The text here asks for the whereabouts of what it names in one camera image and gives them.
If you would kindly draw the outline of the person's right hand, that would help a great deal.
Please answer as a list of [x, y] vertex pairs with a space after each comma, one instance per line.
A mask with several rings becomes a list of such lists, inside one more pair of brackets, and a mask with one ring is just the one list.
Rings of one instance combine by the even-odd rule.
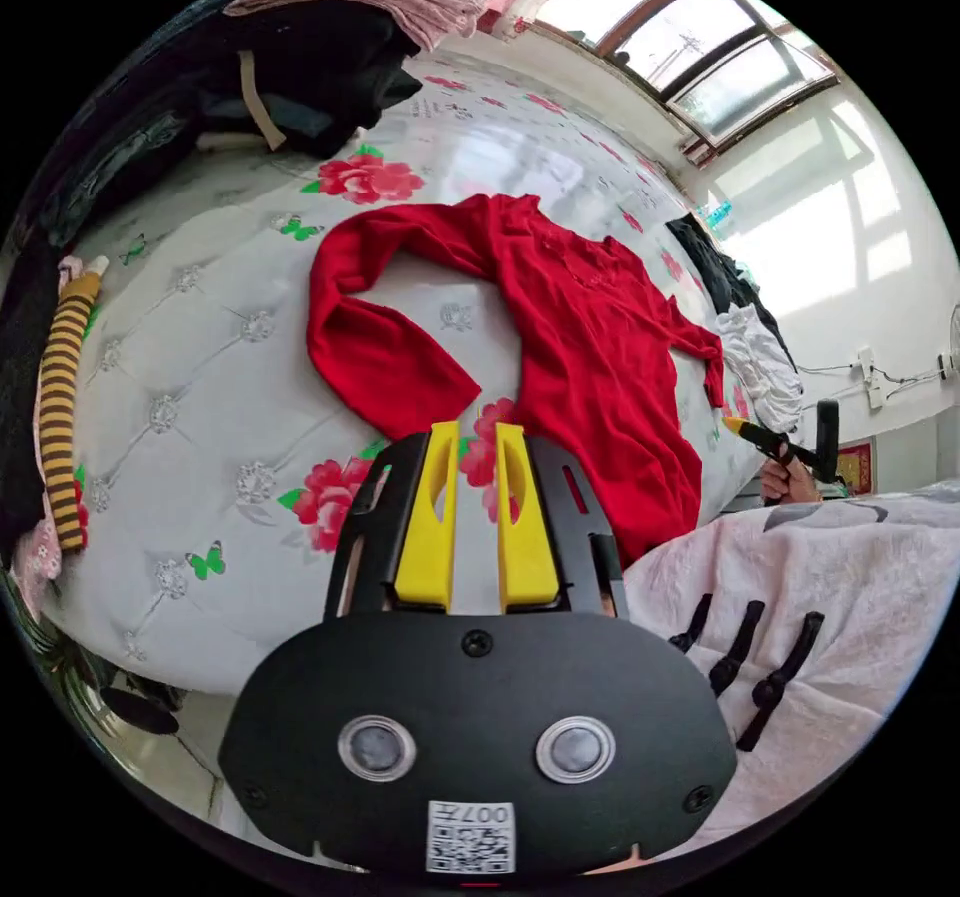
[[768, 459], [761, 472], [761, 492], [767, 503], [813, 504], [822, 501], [816, 481], [796, 457]]

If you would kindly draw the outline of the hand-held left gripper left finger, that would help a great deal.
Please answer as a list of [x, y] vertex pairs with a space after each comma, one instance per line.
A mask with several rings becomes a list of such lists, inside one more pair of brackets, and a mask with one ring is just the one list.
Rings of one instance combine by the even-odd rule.
[[401, 606], [452, 603], [458, 446], [456, 420], [432, 426], [394, 581]]

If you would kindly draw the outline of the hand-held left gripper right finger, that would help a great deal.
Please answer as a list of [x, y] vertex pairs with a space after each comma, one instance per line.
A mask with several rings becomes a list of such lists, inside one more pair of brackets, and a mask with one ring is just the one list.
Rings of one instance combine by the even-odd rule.
[[523, 428], [496, 424], [495, 445], [501, 610], [549, 608], [559, 578]]

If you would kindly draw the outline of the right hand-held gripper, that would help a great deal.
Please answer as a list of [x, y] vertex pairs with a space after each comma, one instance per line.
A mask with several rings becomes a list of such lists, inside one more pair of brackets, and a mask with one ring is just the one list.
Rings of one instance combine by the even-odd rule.
[[746, 441], [753, 441], [755, 447], [768, 459], [785, 457], [787, 461], [796, 457], [810, 471], [815, 481], [821, 470], [820, 454], [815, 450], [793, 443], [786, 433], [778, 433], [741, 418], [723, 418], [723, 423], [733, 434]]

